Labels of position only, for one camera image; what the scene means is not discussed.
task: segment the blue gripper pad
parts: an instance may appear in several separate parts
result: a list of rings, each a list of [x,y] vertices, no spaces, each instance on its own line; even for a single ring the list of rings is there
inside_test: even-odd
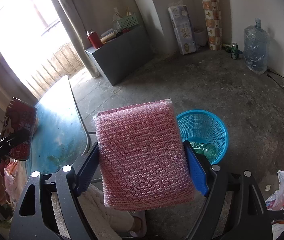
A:
[[[95,143],[90,151],[83,156],[80,162],[80,168],[76,176],[75,191],[78,196],[87,191],[88,186],[91,183],[92,177],[95,173],[97,166],[99,165],[99,147]]]
[[[194,150],[189,143],[189,141],[183,142],[184,150],[186,153],[186,159],[188,162],[189,173],[195,188],[202,193],[202,195],[207,196],[209,193],[209,187],[206,182],[206,173],[202,168],[199,160],[194,154]]]

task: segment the slipper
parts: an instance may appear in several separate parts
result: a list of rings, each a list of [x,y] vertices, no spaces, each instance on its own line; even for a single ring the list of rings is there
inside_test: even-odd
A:
[[[138,217],[141,219],[141,229],[140,231],[133,232],[130,231],[130,235],[133,237],[143,237],[146,235],[146,219],[145,219],[145,211],[129,211],[132,217]]]

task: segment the blue plastic basket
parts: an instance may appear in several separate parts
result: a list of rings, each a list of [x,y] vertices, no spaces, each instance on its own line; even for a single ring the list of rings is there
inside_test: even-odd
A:
[[[204,110],[190,110],[177,116],[182,141],[213,143],[218,154],[211,164],[217,164],[224,156],[229,143],[226,126],[215,114]]]

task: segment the green plastic basket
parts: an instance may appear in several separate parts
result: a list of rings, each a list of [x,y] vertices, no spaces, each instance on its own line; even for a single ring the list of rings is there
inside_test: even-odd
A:
[[[127,17],[123,17],[120,20],[117,20],[117,23],[121,30],[130,28],[132,26],[139,24],[135,14],[129,15]]]

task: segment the basket rim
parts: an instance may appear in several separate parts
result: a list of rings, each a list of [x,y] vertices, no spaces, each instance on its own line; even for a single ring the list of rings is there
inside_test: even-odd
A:
[[[180,113],[178,116],[177,116],[177,121],[181,118],[181,117],[184,117],[186,115],[189,115],[189,114],[194,114],[194,113],[203,113],[203,114],[207,114],[207,115],[210,115],[212,116],[214,119],[216,119],[223,127],[223,130],[224,130],[224,135],[225,135],[225,140],[226,140],[226,143],[224,145],[224,148],[223,148],[223,151],[221,153],[221,155],[211,163],[211,165],[213,164],[218,164],[220,162],[221,159],[223,159],[225,153],[226,153],[226,150],[227,150],[227,147],[229,145],[229,133],[227,132],[227,128],[225,126],[225,124],[223,123],[223,121],[217,117],[215,114],[209,112],[209,111],[205,111],[205,110],[201,110],[201,109],[194,109],[194,110],[189,110],[189,111],[185,111],[183,113]]]

